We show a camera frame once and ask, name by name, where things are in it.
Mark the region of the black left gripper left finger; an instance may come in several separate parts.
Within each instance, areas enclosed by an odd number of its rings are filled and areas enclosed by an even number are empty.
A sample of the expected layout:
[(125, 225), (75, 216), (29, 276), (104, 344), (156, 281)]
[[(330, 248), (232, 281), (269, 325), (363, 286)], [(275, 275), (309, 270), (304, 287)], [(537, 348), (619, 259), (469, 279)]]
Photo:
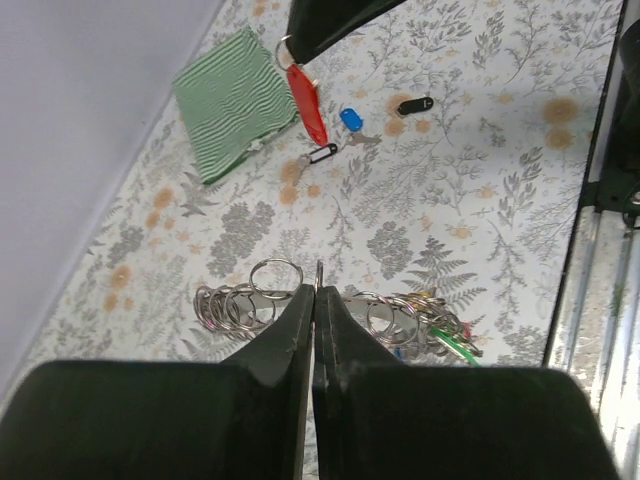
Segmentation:
[(1, 421), (5, 479), (298, 479), (314, 290), (219, 363), (56, 360)]

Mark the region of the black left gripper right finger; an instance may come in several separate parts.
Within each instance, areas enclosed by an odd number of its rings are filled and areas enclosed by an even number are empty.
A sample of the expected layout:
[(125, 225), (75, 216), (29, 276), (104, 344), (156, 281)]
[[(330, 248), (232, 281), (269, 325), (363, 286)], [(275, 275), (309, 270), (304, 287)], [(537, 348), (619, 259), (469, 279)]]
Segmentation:
[(566, 373), (410, 366), (315, 297), (313, 409), (323, 479), (614, 479), (589, 403)]

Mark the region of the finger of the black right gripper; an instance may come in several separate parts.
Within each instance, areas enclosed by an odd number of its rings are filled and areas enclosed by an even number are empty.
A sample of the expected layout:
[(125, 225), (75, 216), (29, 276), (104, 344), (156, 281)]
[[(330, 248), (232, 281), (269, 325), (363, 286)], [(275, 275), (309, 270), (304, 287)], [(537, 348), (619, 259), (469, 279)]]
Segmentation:
[(287, 49), (307, 64), (357, 28), (403, 0), (295, 0), (287, 25)]

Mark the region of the key with red tag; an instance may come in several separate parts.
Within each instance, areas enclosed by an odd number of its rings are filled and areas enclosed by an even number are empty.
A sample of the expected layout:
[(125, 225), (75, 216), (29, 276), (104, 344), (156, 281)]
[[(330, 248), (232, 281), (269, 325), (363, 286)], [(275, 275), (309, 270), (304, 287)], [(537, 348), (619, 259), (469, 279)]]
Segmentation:
[(277, 66), (286, 74), (287, 82), (307, 134), (316, 145), (324, 147), (329, 141), (327, 129), (320, 113), (317, 84), (309, 79), (302, 67), (292, 58), (292, 54), (290, 54), (292, 59), (287, 65), (282, 62), (283, 55), (280, 51), (282, 49), (289, 50), (287, 41), (290, 38), (290, 35), (285, 35), (278, 41), (274, 52), (275, 60)]

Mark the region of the green key tag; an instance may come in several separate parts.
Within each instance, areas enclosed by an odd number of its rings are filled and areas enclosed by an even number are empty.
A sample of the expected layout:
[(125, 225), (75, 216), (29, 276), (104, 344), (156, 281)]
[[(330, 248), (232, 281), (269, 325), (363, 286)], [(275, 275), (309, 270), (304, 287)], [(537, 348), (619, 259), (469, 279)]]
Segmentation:
[(429, 334), (447, 351), (455, 354), (469, 366), (480, 366), (478, 359), (483, 356), (483, 351), (464, 336), (459, 334), (450, 335), (437, 328), (431, 328)]

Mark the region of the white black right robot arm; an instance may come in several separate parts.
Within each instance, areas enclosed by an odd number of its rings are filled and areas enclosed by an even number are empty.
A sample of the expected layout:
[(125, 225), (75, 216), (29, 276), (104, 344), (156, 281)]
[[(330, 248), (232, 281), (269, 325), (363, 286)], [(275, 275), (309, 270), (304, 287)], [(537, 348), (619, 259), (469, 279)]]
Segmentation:
[[(398, 1), (293, 1), (284, 44), (294, 61), (306, 64), (344, 37), (392, 10)], [(614, 62), (621, 78), (605, 81), (604, 97), (613, 114), (600, 115), (604, 138), (600, 180), (589, 183), (581, 204), (622, 215), (633, 227), (639, 219), (639, 3), (625, 1), (616, 27)]]

